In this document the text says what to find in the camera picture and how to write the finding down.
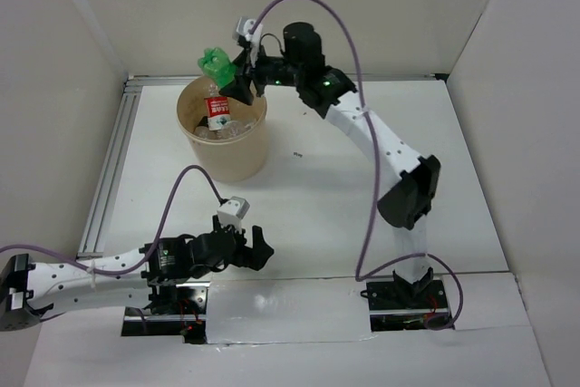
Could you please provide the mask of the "beige round bin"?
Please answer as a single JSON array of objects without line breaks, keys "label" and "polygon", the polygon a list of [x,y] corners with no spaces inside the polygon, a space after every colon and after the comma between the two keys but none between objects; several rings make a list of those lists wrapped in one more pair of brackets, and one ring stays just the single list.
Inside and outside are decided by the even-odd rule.
[{"label": "beige round bin", "polygon": [[194,134],[194,129],[200,119],[207,116],[204,96],[211,83],[211,79],[201,76],[181,92],[176,107],[178,125],[198,158],[199,165],[213,179],[223,182],[248,179],[257,174],[266,162],[269,144],[266,99],[257,98],[253,105],[247,106],[227,98],[233,119],[256,118],[256,124],[250,131],[234,139],[202,139]]}]

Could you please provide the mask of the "black label clear bottle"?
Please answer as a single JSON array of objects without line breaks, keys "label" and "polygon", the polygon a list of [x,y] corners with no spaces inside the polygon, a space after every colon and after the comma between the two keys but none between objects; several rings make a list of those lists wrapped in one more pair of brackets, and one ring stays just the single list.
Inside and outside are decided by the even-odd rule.
[{"label": "black label clear bottle", "polygon": [[204,116],[194,129],[194,134],[202,139],[211,139],[212,131],[208,127],[208,117]]}]

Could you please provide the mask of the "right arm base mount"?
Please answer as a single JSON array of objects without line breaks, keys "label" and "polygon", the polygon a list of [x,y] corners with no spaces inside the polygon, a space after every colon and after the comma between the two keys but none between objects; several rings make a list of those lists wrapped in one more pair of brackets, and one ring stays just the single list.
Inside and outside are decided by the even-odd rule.
[{"label": "right arm base mount", "polygon": [[367,281],[360,297],[367,302],[374,333],[452,328],[443,281],[433,276],[432,269],[414,285],[396,274]]}]

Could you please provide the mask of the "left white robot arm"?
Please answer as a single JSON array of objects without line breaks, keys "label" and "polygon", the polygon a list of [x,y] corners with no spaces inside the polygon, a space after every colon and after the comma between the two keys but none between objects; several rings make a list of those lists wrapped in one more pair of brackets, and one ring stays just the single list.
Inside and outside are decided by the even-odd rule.
[{"label": "left white robot arm", "polygon": [[215,222],[208,233],[164,237],[157,245],[83,262],[36,263],[12,256],[1,273],[1,328],[18,331],[77,310],[124,306],[154,315],[200,314],[181,289],[228,266],[259,271],[275,253],[261,227],[252,237]]}]

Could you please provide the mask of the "green plastic bottle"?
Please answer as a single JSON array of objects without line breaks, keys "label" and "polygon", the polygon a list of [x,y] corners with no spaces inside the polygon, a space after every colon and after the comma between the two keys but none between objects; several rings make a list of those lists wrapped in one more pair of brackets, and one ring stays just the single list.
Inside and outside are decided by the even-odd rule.
[{"label": "green plastic bottle", "polygon": [[206,48],[198,59],[198,67],[219,89],[235,80],[236,66],[220,47]]}]

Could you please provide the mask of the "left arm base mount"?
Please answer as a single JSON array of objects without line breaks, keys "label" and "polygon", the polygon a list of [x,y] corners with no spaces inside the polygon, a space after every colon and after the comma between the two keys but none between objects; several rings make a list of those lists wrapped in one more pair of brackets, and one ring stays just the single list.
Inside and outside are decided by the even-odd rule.
[{"label": "left arm base mount", "polygon": [[145,308],[126,307],[122,337],[180,337],[183,343],[207,342],[209,282],[186,282],[152,288]]}]

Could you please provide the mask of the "slim clear bottle blue cap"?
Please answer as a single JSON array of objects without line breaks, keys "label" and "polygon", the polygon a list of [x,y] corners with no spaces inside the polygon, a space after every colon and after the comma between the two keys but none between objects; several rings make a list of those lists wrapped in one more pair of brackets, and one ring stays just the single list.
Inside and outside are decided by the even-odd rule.
[{"label": "slim clear bottle blue cap", "polygon": [[230,140],[250,131],[256,118],[233,119],[229,114],[221,114],[211,119],[209,138],[211,140]]}]

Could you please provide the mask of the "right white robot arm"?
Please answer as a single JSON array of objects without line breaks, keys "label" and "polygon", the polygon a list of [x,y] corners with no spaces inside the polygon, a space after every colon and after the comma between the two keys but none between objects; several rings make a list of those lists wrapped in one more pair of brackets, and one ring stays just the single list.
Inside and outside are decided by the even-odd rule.
[{"label": "right white robot arm", "polygon": [[361,101],[362,88],[326,63],[321,37],[311,24],[287,25],[279,56],[266,54],[261,32],[255,20],[239,19],[233,38],[242,51],[233,62],[233,75],[219,83],[221,93],[250,106],[268,85],[293,87],[306,106],[378,163],[374,209],[392,226],[402,259],[393,272],[395,295],[400,304],[417,306],[433,279],[425,256],[425,217],[437,190],[440,161],[408,146]]}]

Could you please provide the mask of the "aluminium frame rail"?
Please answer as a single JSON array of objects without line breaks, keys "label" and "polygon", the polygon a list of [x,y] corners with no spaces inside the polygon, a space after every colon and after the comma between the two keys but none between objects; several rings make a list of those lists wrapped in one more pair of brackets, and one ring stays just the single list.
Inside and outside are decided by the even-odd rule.
[{"label": "aluminium frame rail", "polygon": [[[133,81],[123,95],[79,257],[126,251],[150,241],[170,187],[195,161],[181,132],[176,103],[182,80]],[[366,101],[413,148],[442,157],[455,121],[441,81],[367,82]],[[288,88],[266,93],[268,154],[246,181],[223,183],[225,195],[247,198],[249,221],[276,247],[302,245],[314,232],[345,237],[357,251],[369,215],[372,166],[335,127]]]}]

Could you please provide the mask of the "red label bottle red cap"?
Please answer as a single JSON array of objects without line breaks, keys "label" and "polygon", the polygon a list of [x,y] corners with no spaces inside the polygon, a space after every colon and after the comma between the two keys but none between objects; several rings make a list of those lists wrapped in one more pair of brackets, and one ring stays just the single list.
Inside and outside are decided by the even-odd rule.
[{"label": "red label bottle red cap", "polygon": [[208,128],[211,131],[221,131],[231,121],[227,97],[220,93],[214,83],[211,83],[207,87],[204,103],[207,110]]}]

